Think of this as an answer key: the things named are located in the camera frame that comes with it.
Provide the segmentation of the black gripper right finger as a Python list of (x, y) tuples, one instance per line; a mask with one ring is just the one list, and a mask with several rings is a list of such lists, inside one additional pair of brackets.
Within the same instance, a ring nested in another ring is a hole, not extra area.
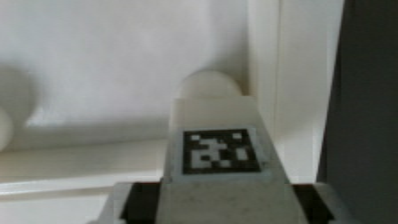
[(294, 190), (310, 224), (356, 224), (354, 215), (329, 184), (296, 184)]

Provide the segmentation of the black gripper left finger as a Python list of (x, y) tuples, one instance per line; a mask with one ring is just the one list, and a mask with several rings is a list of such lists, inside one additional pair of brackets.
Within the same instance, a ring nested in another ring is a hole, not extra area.
[(159, 182), (118, 183), (98, 219), (90, 224), (155, 224), (159, 199)]

